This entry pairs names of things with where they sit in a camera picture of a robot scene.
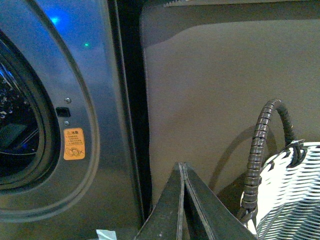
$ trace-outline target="basket handle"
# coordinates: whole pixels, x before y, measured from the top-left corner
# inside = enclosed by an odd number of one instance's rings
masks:
[[[279,113],[282,121],[285,146],[287,147],[292,143],[292,141],[297,140],[293,131],[293,124],[291,122],[290,115],[284,103],[279,99],[273,99],[268,101],[264,105],[260,113],[252,137],[251,149],[248,157],[246,178],[244,180],[243,198],[241,201],[242,214],[238,216],[239,219],[242,219],[241,222],[245,222],[243,218],[246,211],[247,213],[251,213],[250,218],[254,217],[252,216],[253,213],[257,212],[256,210],[258,205],[258,187],[261,181],[260,173],[264,158],[263,154],[268,137],[269,125],[271,123],[271,119],[275,110],[277,110],[277,112]],[[295,150],[295,152],[297,153],[297,158],[300,159],[300,145],[295,144],[295,146],[297,148]]]

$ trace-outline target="metal screw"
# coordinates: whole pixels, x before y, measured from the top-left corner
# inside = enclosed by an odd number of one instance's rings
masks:
[[[71,103],[71,99],[70,99],[69,97],[66,97],[66,98],[64,99],[64,101],[65,101],[67,104],[70,104],[70,103]]]

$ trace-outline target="bag handle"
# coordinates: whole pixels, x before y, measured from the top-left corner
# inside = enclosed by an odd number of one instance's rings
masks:
[[[291,146],[291,143],[297,140],[293,131],[293,124],[291,122],[290,115],[284,103],[279,99],[268,101],[259,115],[252,137],[246,178],[244,180],[241,210],[238,214],[238,219],[243,223],[246,223],[257,214],[258,187],[261,182],[260,173],[264,159],[263,154],[268,137],[269,125],[275,110],[279,113],[282,121],[285,146]],[[293,144],[292,146],[294,148],[294,155],[296,158],[295,160],[292,160],[292,162],[296,162],[297,159],[301,159],[300,144]]]

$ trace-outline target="blue indicator light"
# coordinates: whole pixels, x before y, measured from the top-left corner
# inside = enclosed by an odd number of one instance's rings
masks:
[[[50,17],[50,20],[55,26],[60,22],[60,18],[57,16]]]

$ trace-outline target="white basket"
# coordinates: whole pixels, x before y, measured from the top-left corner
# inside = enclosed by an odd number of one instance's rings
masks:
[[[253,199],[248,208],[242,194],[238,218],[259,240],[320,240],[320,142],[301,142],[291,141],[263,164],[256,207]]]

